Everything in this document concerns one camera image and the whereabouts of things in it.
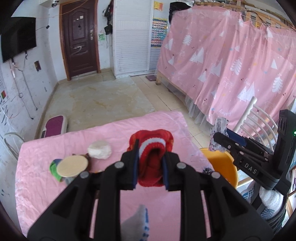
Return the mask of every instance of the white stripe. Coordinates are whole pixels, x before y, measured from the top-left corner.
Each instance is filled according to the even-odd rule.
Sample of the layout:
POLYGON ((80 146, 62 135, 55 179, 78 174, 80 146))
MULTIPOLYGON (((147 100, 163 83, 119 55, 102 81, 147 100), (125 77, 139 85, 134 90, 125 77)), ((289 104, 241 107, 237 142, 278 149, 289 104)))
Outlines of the white stripe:
POLYGON ((158 137, 154 137, 154 138, 150 138, 150 139, 147 139, 146 141, 144 141, 140 148, 139 148, 139 158, 141 158, 142 156, 142 153, 143 151, 145 150, 145 148, 151 144, 151 143, 155 143, 155 142, 158 142, 160 144, 162 144, 164 147, 165 147, 165 140, 162 139, 162 138, 158 138, 158 137))

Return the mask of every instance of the wall-mounted tv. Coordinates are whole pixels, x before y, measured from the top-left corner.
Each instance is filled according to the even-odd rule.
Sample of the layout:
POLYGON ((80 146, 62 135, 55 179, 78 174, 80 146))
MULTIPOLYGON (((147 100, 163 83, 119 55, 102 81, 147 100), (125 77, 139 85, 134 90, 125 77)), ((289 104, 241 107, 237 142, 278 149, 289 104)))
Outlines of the wall-mounted tv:
POLYGON ((36 18, 13 17, 1 34, 3 62, 36 47, 36 18))

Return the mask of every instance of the orange bowl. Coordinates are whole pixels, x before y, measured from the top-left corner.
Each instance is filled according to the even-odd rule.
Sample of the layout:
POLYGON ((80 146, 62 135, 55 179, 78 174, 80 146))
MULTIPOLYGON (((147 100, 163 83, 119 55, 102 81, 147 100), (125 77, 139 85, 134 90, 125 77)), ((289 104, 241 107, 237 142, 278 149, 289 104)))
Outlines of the orange bowl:
POLYGON ((213 152, 207 148, 201 148, 200 150, 212 164, 214 170, 219 172, 234 188, 237 188, 239 177, 237 168, 233 165, 233 157, 228 152, 213 152))

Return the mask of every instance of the red knitted hat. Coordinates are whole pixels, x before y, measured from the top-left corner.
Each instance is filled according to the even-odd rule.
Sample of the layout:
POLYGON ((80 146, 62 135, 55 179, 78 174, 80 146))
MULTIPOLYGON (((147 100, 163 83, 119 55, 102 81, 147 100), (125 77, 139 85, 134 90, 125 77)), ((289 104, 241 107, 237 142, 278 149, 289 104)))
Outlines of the red knitted hat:
POLYGON ((163 186, 161 158, 166 151, 173 148, 173 136, 169 131, 138 131, 130 138, 128 151, 132 150, 139 140, 139 177, 143 187, 163 186))

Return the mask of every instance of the round wooden lid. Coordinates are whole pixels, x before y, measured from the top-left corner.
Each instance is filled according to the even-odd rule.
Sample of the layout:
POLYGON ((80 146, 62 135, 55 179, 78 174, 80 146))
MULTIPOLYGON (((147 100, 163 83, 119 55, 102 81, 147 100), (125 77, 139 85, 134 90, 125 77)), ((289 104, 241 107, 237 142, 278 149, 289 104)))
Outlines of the round wooden lid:
POLYGON ((69 156, 57 165, 57 173, 61 177, 75 177, 83 172, 89 162, 84 156, 69 156))

